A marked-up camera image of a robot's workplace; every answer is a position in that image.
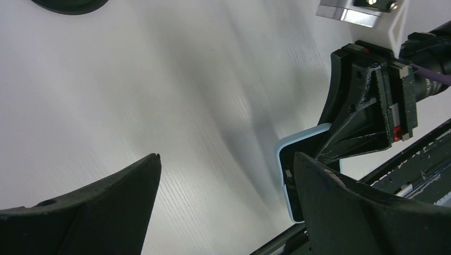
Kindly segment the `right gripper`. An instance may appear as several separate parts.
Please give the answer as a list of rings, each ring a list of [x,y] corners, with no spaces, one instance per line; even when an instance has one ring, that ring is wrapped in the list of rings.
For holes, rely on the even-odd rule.
[[[328,96],[319,122],[330,129],[315,159],[340,159],[389,149],[413,137],[418,126],[414,71],[386,49],[386,60],[358,44],[331,54]]]

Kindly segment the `phone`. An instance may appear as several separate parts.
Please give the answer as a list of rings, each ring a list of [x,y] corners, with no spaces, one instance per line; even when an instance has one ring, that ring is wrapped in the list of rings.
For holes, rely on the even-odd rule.
[[[290,219],[294,223],[304,222],[302,207],[294,180],[294,161],[297,152],[303,152],[312,156],[318,143],[328,132],[330,123],[297,132],[279,140],[274,149],[277,169],[280,173],[283,194]]]

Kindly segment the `black pole stand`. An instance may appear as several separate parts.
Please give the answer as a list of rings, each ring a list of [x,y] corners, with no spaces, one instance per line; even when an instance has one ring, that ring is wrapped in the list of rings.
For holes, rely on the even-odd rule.
[[[108,0],[31,0],[36,5],[58,14],[83,15],[103,7]]]

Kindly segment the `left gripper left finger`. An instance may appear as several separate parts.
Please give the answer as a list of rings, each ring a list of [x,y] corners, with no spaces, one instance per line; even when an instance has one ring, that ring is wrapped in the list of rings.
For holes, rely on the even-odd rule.
[[[162,171],[150,154],[33,207],[1,211],[1,254],[141,254]]]

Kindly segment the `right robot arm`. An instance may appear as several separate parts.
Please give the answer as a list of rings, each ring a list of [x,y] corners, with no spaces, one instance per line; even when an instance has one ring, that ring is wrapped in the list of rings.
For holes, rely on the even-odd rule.
[[[416,104],[450,87],[450,23],[410,34],[393,50],[357,40],[331,54],[329,93],[320,123],[330,129],[313,157],[330,164],[408,140]]]

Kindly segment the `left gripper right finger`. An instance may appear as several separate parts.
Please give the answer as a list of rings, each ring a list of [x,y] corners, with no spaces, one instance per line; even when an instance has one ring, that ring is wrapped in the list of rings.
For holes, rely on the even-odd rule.
[[[314,254],[450,254],[450,209],[380,191],[298,152],[294,178]]]

